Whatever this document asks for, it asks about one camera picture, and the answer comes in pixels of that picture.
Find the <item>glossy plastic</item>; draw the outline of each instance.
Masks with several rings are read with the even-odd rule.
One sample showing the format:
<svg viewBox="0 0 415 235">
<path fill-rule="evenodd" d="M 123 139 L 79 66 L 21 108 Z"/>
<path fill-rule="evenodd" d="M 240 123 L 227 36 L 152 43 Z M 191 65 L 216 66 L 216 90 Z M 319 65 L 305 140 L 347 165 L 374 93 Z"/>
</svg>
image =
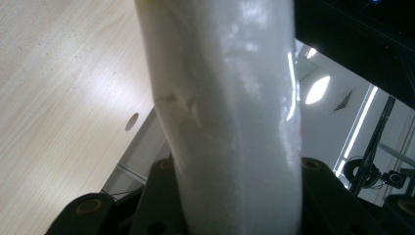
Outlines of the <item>glossy plastic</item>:
<svg viewBox="0 0 415 235">
<path fill-rule="evenodd" d="M 138 0 L 191 234 L 298 234 L 293 2 Z"/>
</svg>

